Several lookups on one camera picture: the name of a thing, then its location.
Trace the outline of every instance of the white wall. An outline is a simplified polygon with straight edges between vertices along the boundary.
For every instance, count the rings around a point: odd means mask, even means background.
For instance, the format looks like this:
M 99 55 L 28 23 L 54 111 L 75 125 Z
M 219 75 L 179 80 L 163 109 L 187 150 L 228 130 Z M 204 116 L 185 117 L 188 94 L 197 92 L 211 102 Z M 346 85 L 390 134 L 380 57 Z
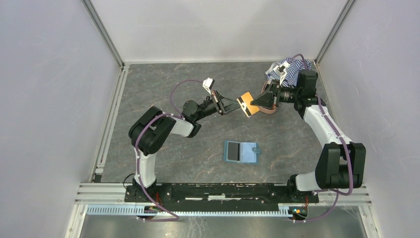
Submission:
M 118 66 L 81 1 L 0 3 L 0 237 L 63 237 Z
M 321 62 L 341 129 L 367 148 L 385 238 L 419 237 L 420 2 L 357 1 Z
M 314 59 L 346 0 L 92 0 L 125 61 Z

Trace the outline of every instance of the gray marble floor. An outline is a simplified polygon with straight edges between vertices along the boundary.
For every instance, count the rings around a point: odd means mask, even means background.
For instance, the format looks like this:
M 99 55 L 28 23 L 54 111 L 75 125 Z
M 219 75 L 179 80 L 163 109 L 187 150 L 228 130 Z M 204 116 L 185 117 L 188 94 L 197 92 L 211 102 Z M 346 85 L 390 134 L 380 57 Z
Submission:
M 237 98 L 250 91 L 255 97 L 265 82 L 271 62 L 133 64 L 129 68 L 102 182 L 122 182 L 135 170 L 134 151 L 128 130 L 151 106 L 175 112 L 169 103 L 173 86 L 186 79 L 215 80 L 213 89 Z M 318 93 L 325 91 L 318 80 Z M 177 88 L 174 101 L 201 102 L 207 92 L 200 83 Z M 157 153 L 159 182 L 286 182 L 292 174 L 315 169 L 321 146 L 311 128 L 291 104 L 281 104 L 276 113 L 257 113 L 247 118 L 241 110 L 199 121 L 194 138 L 170 135 Z M 262 154 L 258 165 L 223 162 L 223 142 L 257 142 Z

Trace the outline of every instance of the black bracket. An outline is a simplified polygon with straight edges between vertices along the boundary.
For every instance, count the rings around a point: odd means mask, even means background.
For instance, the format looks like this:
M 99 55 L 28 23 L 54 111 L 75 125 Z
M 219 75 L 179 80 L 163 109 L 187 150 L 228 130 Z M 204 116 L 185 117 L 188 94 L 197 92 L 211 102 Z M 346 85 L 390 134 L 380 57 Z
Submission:
M 214 113 L 225 115 L 238 108 L 240 108 L 239 103 L 225 98 L 216 90 L 212 90 L 211 96 L 207 96 L 201 104 L 198 104 L 193 100 L 185 102 L 182 110 L 182 116 L 193 125 L 193 130 L 188 138 L 194 137 L 199 132 L 201 125 L 197 123 L 197 121 Z
M 124 201 L 148 202 L 133 183 Z M 275 183 L 154 183 L 147 192 L 153 199 L 158 194 L 164 207 L 173 211 L 278 211 L 279 203 L 304 204 L 306 197 L 310 203 L 319 202 L 311 192 L 292 191 Z
M 277 108 L 279 101 L 277 94 L 279 92 L 279 88 L 279 81 L 272 80 L 270 84 L 265 86 L 264 92 L 251 101 L 251 105 L 269 109 Z
M 350 142 L 348 150 L 353 172 L 353 188 L 362 186 L 365 170 L 366 148 L 361 143 Z M 341 165 L 340 159 L 346 159 L 343 145 L 325 144 L 315 168 L 316 183 L 321 189 L 349 188 L 347 165 Z

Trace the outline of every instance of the metal frame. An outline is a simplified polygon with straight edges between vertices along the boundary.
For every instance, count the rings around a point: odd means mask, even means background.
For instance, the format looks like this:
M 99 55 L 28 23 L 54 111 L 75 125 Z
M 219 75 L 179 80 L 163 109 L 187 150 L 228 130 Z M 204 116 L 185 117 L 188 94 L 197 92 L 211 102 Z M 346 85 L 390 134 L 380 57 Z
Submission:
M 115 47 L 114 43 L 111 40 L 108 32 L 106 31 L 104 24 L 102 23 L 101 19 L 99 18 L 98 13 L 93 6 L 91 0 L 82 0 L 83 5 L 85 6 L 86 10 L 88 11 L 89 15 L 91 16 L 93 23 L 95 24 L 96 28 L 98 29 L 99 33 L 101 34 L 102 38 L 104 39 L 106 45 L 108 46 L 109 50 L 112 53 L 115 61 L 120 67 L 124 66 L 124 61 L 122 60 L 121 56 L 119 55 L 117 48 Z
M 66 231 L 66 238 L 78 238 L 81 234 L 86 215 L 126 215 L 144 216 L 145 206 L 152 203 L 124 202 L 126 189 L 122 183 L 82 183 L 74 203 L 73 212 Z M 331 206 L 335 199 L 334 192 L 320 193 L 319 203 L 309 206 Z M 241 216 L 241 217 L 290 217 L 287 214 L 289 206 L 303 206 L 304 204 L 279 203 L 278 212 L 175 212 L 179 216 Z M 375 219 L 372 202 L 366 186 L 353 189 L 350 196 L 341 196 L 336 206 L 358 206 L 368 238 L 380 238 L 379 228 Z
M 340 30 L 341 26 L 343 25 L 344 20 L 346 19 L 347 15 L 349 14 L 350 10 L 352 9 L 356 0 L 347 0 L 346 4 L 344 5 L 343 9 L 341 10 L 340 15 L 338 15 L 337 20 L 334 23 L 331 31 L 329 32 L 327 39 L 325 40 L 324 44 L 321 47 L 318 55 L 315 58 L 316 63 L 320 63 L 322 58 L 324 57 L 326 51 L 330 47 L 332 41 L 334 40 L 337 32 Z
M 112 97 L 112 103 L 109 109 L 108 117 L 106 119 L 104 134 L 102 135 L 99 151 L 97 153 L 97 158 L 94 165 L 91 181 L 94 181 L 95 177 L 97 176 L 102 176 L 102 173 L 104 172 L 105 161 L 108 155 L 108 149 L 111 143 L 112 133 L 114 132 L 115 120 L 118 115 L 118 109 L 121 102 L 122 94 L 124 92 L 125 81 L 127 80 L 129 68 L 130 65 L 126 64 L 118 78 L 115 91 Z

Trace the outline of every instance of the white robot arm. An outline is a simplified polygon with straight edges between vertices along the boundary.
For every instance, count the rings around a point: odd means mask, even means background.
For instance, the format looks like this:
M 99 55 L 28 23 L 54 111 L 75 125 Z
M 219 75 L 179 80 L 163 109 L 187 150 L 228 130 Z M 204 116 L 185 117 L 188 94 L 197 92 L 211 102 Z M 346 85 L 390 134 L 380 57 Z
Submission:
M 310 125 L 323 147 L 316 169 L 308 174 L 291 176 L 288 186 L 297 191 L 349 188 L 349 178 L 352 177 L 353 187 L 360 187 L 363 181 L 366 149 L 361 143 L 353 143 L 332 120 L 325 103 L 316 96 L 317 76 L 314 71 L 301 70 L 296 88 L 282 88 L 276 85 L 276 82 L 272 82 L 251 102 L 251 105 L 278 107 L 279 102 L 293 103 L 295 110 Z M 194 137 L 201 128 L 201 125 L 197 123 L 198 120 L 213 113 L 224 115 L 240 107 L 230 99 L 228 100 L 231 104 L 226 105 L 222 99 L 225 98 L 220 93 L 211 91 L 211 96 L 200 105 L 194 101 L 187 101 L 183 107 L 183 118 L 162 117 L 153 125 L 154 129 L 147 128 L 147 133 L 141 138 L 138 146 L 141 153 L 136 155 L 137 158 L 140 156 L 140 176 L 145 187 L 151 186 L 156 181 L 156 152 L 169 134 Z M 160 109 L 151 107 L 131 127 L 129 137 L 133 146 L 145 126 L 162 113 Z M 344 146 L 349 151 L 352 176 L 349 176 L 347 165 L 340 164 L 340 161 L 342 162 L 342 159 L 347 157 Z M 139 183 L 138 174 L 135 180 Z

